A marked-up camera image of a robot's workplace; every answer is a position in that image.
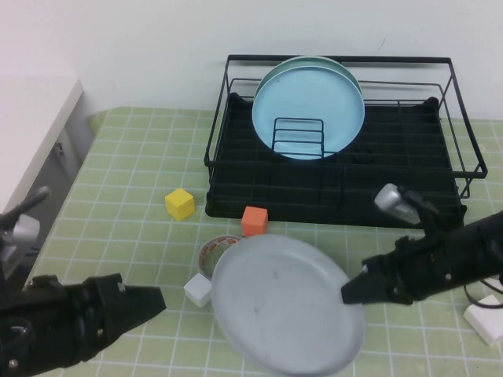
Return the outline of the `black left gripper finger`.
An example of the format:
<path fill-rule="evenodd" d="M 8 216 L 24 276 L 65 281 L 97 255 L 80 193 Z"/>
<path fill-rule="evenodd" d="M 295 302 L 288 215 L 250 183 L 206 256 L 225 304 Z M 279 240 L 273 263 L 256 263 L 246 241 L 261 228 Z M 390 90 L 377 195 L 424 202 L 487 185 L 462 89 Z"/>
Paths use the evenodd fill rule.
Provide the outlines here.
<path fill-rule="evenodd" d="M 148 321 L 166 309 L 159 287 L 126 286 L 127 312 L 135 321 Z"/>
<path fill-rule="evenodd" d="M 111 346 L 122 335 L 133 330 L 149 319 L 147 317 L 109 317 L 108 318 L 108 346 Z"/>

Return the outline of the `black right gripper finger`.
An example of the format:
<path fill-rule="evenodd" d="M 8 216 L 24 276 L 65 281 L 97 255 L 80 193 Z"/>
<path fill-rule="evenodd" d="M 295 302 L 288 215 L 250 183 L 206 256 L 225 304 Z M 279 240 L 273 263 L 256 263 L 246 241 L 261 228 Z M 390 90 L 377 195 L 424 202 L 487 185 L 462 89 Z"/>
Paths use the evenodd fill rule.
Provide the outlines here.
<path fill-rule="evenodd" d="M 362 260 L 362 271 L 368 274 L 395 274 L 396 265 L 395 252 L 378 254 Z"/>
<path fill-rule="evenodd" d="M 380 273 L 360 273 L 341 288 L 343 302 L 348 305 L 392 303 L 389 279 Z"/>

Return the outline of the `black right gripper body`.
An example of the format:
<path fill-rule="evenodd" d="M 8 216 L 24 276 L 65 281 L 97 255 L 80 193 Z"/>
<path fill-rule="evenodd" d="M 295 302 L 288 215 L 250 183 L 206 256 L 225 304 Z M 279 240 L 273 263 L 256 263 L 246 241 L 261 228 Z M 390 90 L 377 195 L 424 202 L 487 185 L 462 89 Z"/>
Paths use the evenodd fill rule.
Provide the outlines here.
<path fill-rule="evenodd" d="M 410 305 L 464 286 L 464 237 L 404 236 L 387 255 L 387 300 Z"/>

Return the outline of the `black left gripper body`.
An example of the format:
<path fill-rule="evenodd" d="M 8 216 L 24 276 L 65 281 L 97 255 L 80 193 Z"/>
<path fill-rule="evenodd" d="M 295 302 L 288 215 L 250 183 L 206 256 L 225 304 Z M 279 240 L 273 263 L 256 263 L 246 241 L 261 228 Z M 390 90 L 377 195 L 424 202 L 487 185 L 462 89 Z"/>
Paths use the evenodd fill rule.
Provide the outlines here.
<path fill-rule="evenodd" d="M 68 368 L 108 347 L 108 318 L 130 316 L 120 274 L 63 285 L 37 276 L 15 295 L 15 359 L 21 368 Z"/>

